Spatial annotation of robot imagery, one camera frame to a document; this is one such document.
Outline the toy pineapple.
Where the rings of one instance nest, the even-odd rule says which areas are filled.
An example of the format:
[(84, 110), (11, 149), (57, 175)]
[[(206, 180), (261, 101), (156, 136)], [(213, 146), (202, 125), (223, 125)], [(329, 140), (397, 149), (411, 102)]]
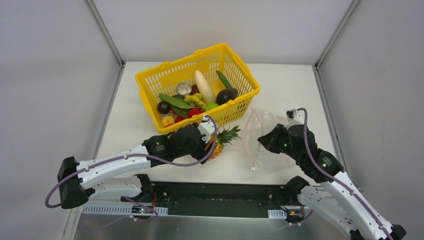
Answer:
[(217, 137), (212, 136), (204, 148), (204, 150), (208, 152), (212, 147), (212, 144), (216, 143), (216, 147), (214, 148), (212, 155), (209, 156), (207, 160), (210, 161), (212, 159), (215, 159), (223, 152), (224, 148), (228, 144), (232, 145), (233, 141), (241, 140), (242, 137), (240, 136), (240, 132), (241, 128), (239, 125), (235, 125), (229, 128), (224, 127), (222, 130), (219, 130)]

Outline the yellow banana bunch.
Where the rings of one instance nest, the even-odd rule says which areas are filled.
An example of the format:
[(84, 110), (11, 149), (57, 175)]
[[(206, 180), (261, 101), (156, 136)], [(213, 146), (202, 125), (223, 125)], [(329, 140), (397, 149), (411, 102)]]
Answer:
[(200, 93), (195, 93), (193, 95), (186, 96), (184, 98), (184, 100), (186, 102), (189, 102), (189, 104), (192, 107), (197, 107), (197, 108), (204, 109), (205, 106), (206, 106), (205, 102), (203, 101), (203, 96)]

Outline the white radish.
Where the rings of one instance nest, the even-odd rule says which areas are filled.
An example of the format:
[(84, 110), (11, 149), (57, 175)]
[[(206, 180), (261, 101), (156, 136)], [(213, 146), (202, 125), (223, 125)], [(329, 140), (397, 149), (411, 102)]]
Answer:
[(194, 72), (194, 79), (195, 79), (195, 84), (199, 92), (202, 94), (203, 100), (205, 101), (205, 103), (206, 104), (216, 103), (217, 102), (216, 95), (212, 86), (209, 84), (207, 79), (199, 70), (196, 70)]

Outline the yellow plastic basket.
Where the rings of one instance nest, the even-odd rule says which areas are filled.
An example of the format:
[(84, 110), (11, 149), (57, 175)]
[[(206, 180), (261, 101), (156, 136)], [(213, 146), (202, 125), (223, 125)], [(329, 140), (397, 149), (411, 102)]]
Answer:
[[(238, 90), (234, 100), (218, 107), (205, 111), (191, 118), (183, 117), (172, 109), (168, 114), (160, 114), (157, 105), (161, 101), (159, 93), (184, 100), (185, 97), (200, 93), (195, 83), (194, 73), (199, 70), (211, 85), (215, 96), (226, 87), (219, 79), (216, 70), (219, 70), (228, 79), (232, 88)], [(260, 85), (254, 79), (251, 71), (227, 43), (200, 49), (193, 54), (174, 61), (165, 61), (157, 66), (141, 71), (135, 75), (139, 87), (139, 95), (153, 124), (161, 134), (167, 134), (192, 123), (200, 123), (204, 115), (211, 116), (218, 125), (222, 126), (241, 118), (247, 111), (250, 102), (260, 92)], [(191, 85), (191, 92), (187, 95), (176, 93), (178, 83), (186, 82)], [(161, 117), (173, 116), (175, 124), (163, 127)]]

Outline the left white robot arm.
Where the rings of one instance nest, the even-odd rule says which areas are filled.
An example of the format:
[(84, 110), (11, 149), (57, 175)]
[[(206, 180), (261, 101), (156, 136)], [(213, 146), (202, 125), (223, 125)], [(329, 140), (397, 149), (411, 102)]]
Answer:
[(175, 159), (191, 156), (189, 166), (203, 164), (213, 155), (218, 127), (212, 121), (189, 124), (163, 135), (154, 135), (135, 147), (114, 156), (77, 161), (65, 158), (57, 174), (57, 185), (62, 209), (73, 209), (90, 199), (122, 196), (147, 202), (153, 189), (146, 176), (122, 179), (131, 171), (150, 169), (160, 165), (179, 166)]

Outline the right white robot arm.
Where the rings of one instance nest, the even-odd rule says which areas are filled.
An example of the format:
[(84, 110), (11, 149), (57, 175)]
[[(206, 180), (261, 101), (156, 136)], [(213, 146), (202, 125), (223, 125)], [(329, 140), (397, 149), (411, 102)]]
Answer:
[(401, 240), (407, 232), (382, 217), (354, 186), (340, 162), (318, 147), (315, 135), (303, 124), (277, 124), (258, 137), (269, 152), (285, 154), (335, 201), (324, 199), (304, 178), (295, 176), (285, 185), (284, 200), (301, 203), (326, 219), (348, 240)]

